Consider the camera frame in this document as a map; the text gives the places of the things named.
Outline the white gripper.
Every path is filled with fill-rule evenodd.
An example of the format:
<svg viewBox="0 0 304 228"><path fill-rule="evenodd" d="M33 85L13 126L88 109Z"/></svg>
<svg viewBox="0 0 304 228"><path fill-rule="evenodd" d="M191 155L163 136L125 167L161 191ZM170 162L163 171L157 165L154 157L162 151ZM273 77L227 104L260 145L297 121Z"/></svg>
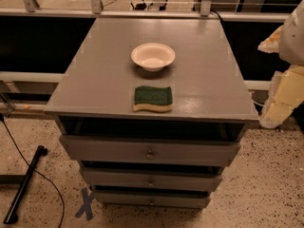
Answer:
<svg viewBox="0 0 304 228"><path fill-rule="evenodd" d="M275 72L259 118L262 127L276 128L304 102L304 0L257 49L279 53L291 64L286 71Z"/></svg>

